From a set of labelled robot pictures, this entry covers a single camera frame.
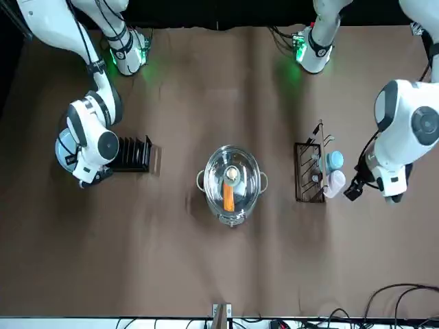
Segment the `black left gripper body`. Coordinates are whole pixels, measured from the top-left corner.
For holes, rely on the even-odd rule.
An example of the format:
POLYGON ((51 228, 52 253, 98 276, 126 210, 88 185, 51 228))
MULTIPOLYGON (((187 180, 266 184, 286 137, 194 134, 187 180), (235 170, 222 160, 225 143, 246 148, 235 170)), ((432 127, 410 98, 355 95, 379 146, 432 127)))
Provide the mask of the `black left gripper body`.
POLYGON ((355 175, 355 180, 359 184, 367 185, 371 188, 378 188, 378 186, 375 184, 375 178, 372 172, 363 160, 357 163, 355 170, 357 172, 355 175))

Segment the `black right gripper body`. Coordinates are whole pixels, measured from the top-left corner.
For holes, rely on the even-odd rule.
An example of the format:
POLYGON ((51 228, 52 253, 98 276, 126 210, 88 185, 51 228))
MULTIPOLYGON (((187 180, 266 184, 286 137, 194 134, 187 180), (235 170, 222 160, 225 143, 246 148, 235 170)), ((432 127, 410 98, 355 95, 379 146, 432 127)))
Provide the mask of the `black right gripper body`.
POLYGON ((95 177, 93 178, 93 181, 89 185, 94 186, 96 184, 99 184, 112 175, 113 175, 113 170, 110 167, 103 166, 102 169, 96 173, 95 177))

